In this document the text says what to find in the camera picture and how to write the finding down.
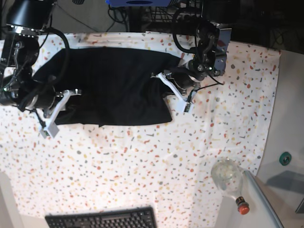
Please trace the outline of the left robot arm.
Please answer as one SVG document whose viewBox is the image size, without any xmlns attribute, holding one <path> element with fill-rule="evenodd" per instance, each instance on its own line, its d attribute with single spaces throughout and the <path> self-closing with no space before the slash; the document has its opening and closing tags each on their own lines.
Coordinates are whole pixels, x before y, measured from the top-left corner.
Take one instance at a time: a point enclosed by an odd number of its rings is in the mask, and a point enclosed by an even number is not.
<svg viewBox="0 0 304 228">
<path fill-rule="evenodd" d="M 193 98 L 202 90 L 200 83 L 210 77 L 215 85 L 221 83 L 216 79 L 226 69 L 227 49 L 232 29 L 227 25 L 233 23 L 238 12 L 238 0 L 199 0 L 199 6 L 186 6 L 176 10 L 172 16 L 172 37 L 176 47 L 185 54 L 193 54 L 192 60 L 180 67 L 152 74 L 164 83 L 178 99 L 178 110 L 188 113 L 193 109 Z M 184 48 L 177 38 L 178 17 L 191 14 L 191 32 L 194 35 L 194 47 Z"/>
</svg>

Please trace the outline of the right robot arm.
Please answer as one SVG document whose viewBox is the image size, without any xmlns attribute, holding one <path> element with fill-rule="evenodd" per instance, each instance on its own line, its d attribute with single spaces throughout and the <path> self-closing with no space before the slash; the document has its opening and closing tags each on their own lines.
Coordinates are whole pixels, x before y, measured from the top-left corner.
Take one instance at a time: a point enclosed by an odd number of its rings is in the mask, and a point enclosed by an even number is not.
<svg viewBox="0 0 304 228">
<path fill-rule="evenodd" d="M 66 107 L 70 97 L 82 91 L 56 91 L 55 84 L 64 76 L 70 60 L 70 46 L 66 36 L 53 28 L 52 12 L 55 0 L 16 0 L 7 14 L 8 35 L 0 58 L 0 104 L 14 106 L 21 112 L 35 113 L 40 134 L 54 138 L 59 128 L 55 120 Z M 63 65 L 58 76 L 39 81 L 32 77 L 32 66 L 37 61 L 42 44 L 41 32 L 53 33 L 62 38 L 65 46 Z"/>
</svg>

